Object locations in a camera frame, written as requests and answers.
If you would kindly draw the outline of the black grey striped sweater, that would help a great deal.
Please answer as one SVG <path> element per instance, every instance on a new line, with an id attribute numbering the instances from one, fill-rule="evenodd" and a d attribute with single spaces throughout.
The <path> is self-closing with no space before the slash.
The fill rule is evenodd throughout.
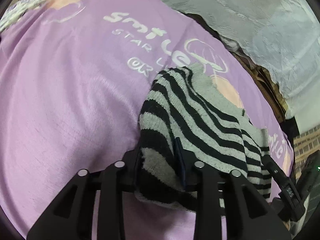
<path id="1" fill-rule="evenodd" d="M 139 116 L 142 161 L 136 197 L 171 209 L 195 210 L 197 194 L 183 189 L 174 141 L 223 173 L 237 169 L 265 198 L 272 177 L 261 159 L 269 154 L 268 131 L 226 99 L 199 64 L 168 68 L 155 77 Z"/>

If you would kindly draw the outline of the brown woven mat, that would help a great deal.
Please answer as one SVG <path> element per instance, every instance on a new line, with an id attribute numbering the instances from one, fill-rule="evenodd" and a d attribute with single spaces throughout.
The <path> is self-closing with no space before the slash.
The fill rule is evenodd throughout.
<path id="1" fill-rule="evenodd" d="M 288 106 L 279 91 L 279 86 L 272 81 L 269 71 L 266 68 L 255 64 L 253 60 L 244 53 L 236 41 L 223 36 L 220 36 L 220 40 L 223 42 L 225 48 L 231 52 L 254 80 L 264 98 L 271 106 L 277 121 L 279 123 L 285 121 L 285 114 Z"/>

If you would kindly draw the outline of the purple smile bed sheet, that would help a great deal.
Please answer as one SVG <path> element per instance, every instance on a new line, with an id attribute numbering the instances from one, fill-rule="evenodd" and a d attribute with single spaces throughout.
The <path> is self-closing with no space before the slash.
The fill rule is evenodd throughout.
<path id="1" fill-rule="evenodd" d="M 1 207 L 25 236 L 82 168 L 138 142 L 156 74 L 199 62 L 219 91 L 268 129 L 290 173 L 293 151 L 252 78 L 211 31 L 161 0 L 45 0 L 1 33 Z"/>

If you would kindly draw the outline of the white lace cover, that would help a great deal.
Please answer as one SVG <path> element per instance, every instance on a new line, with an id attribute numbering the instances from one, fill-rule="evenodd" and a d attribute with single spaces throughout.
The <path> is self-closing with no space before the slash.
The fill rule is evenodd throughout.
<path id="1" fill-rule="evenodd" d="M 319 22 L 305 0 L 164 0 L 201 15 L 265 67 L 288 117 L 319 117 Z"/>

